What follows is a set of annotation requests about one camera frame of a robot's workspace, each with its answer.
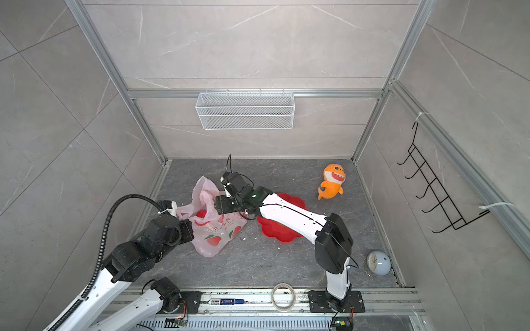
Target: metal vent grille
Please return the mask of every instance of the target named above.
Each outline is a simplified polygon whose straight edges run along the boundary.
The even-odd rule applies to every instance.
[[[186,326],[177,326],[165,322],[164,317],[148,318],[139,324],[156,331],[166,330],[200,330],[200,331],[234,331],[234,330],[328,330],[331,317],[196,317]],[[131,331],[146,330],[135,326]]]

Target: floor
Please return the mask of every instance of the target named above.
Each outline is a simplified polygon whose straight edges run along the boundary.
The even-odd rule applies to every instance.
[[[351,160],[340,160],[346,172],[344,195],[317,200],[317,188],[323,181],[324,168],[337,160],[234,159],[233,171],[245,174],[256,186],[285,192],[302,198],[313,212],[339,214],[354,240],[351,256],[360,268],[351,268],[349,279],[357,288],[396,287],[397,280],[387,276],[370,277],[363,270],[363,260],[373,250],[383,250],[361,182]],[[223,159],[175,159],[164,180],[158,199],[170,199],[179,205],[191,202],[191,191],[204,175],[219,188],[225,171]],[[219,254],[199,255],[191,243],[176,247],[137,281],[166,276],[180,287],[272,287],[286,282],[294,287],[325,287],[324,270],[317,265],[314,246],[305,238],[282,244],[266,237],[257,221],[248,221],[241,232]]]

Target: aluminum rail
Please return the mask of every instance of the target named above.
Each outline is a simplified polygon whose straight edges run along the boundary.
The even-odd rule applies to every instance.
[[[213,89],[201,90],[198,88],[188,89],[145,89],[128,90],[128,96],[139,98],[197,98],[201,92],[286,92],[293,93],[295,97],[381,97],[383,91],[378,88],[346,88],[346,89]]]

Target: pink plastic bag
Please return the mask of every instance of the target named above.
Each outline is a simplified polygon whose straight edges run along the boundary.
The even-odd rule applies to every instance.
[[[217,255],[246,224],[246,220],[238,213],[217,213],[214,198],[224,194],[211,180],[202,176],[193,188],[191,204],[176,209],[180,219],[187,218],[191,221],[195,237],[191,243],[205,257]]]

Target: marble tile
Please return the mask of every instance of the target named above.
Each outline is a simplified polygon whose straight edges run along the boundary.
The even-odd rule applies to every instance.
[[[0,30],[21,51],[77,25],[63,0],[3,0]]]
[[[426,27],[402,84],[530,219],[530,83]]]
[[[262,0],[82,0],[85,5],[261,5]],[[419,0],[267,0],[268,5],[408,5]]]
[[[84,233],[65,266],[46,294],[37,313],[31,320],[26,331],[44,329],[86,286],[94,270],[98,255],[101,231],[110,207],[122,196],[137,193],[125,176],[121,176],[94,220]],[[114,213],[109,228],[105,256],[117,244],[127,240],[137,214],[142,206],[139,200],[124,201]]]
[[[138,104],[151,125],[201,125],[195,104],[197,99],[138,99]],[[294,125],[362,124],[374,108],[374,98],[298,98]]]
[[[117,94],[79,26],[22,56],[84,127]]]
[[[19,54],[0,61],[0,214],[83,129]]]
[[[344,195],[317,200],[322,171],[330,160],[234,159],[232,169],[275,192],[286,192],[302,198],[307,208],[317,213],[331,212],[342,216],[354,240],[352,256],[358,263],[375,249],[383,249],[359,178],[351,160],[340,160],[347,179]],[[171,199],[178,205],[191,202],[191,191],[200,176],[218,186],[226,159],[173,160],[158,199]],[[265,237],[259,223],[249,221],[241,232],[213,258],[196,252],[192,244],[175,248],[154,269],[144,273],[137,283],[167,276],[178,286],[274,286],[287,282],[295,287],[324,287],[325,273],[314,257],[314,246],[304,238],[282,244]],[[395,287],[396,279],[388,276],[371,278],[362,270],[350,269],[354,287]]]
[[[230,153],[241,158],[349,158],[364,125],[294,126],[290,130],[151,128],[169,158],[221,158]]]
[[[16,49],[9,40],[0,32],[0,60],[16,53]]]
[[[125,78],[129,88],[383,88],[386,77]]]
[[[125,170],[144,140],[142,130],[119,95],[86,127],[86,132],[120,171]]]
[[[361,155],[359,168],[406,285],[418,290],[434,329],[471,331],[414,213],[373,138],[369,139]]]
[[[197,98],[142,98],[136,101],[151,125],[201,125],[195,110]]]
[[[212,79],[385,77],[416,7],[86,6],[124,77]]]
[[[530,290],[524,285],[530,272],[530,262],[492,215],[459,230],[432,233],[432,230],[447,226],[447,218],[440,207],[430,213],[421,212],[421,209],[428,210],[435,205],[434,196],[429,191],[425,198],[417,199],[416,195],[421,196],[426,188],[425,180],[420,175],[411,180],[404,178],[404,175],[410,176],[415,171],[413,162],[407,161],[402,166],[396,164],[406,158],[406,150],[413,137],[410,129],[413,122],[414,118],[400,101],[391,98],[372,135],[402,188],[459,305],[472,329],[482,329],[483,326],[486,330],[520,329],[528,323],[530,313],[525,304]],[[422,127],[417,131],[415,142],[462,216],[467,221],[477,217],[481,211],[478,208],[482,204],[480,199]]]
[[[529,15],[525,0],[440,0],[428,23],[530,79]]]
[[[144,139],[123,174],[138,193],[149,195],[149,190],[160,171],[160,167],[160,161],[158,161],[147,139]]]
[[[294,125],[362,124],[375,105],[375,98],[298,98]]]
[[[120,175],[83,131],[0,216],[0,329],[26,328]]]

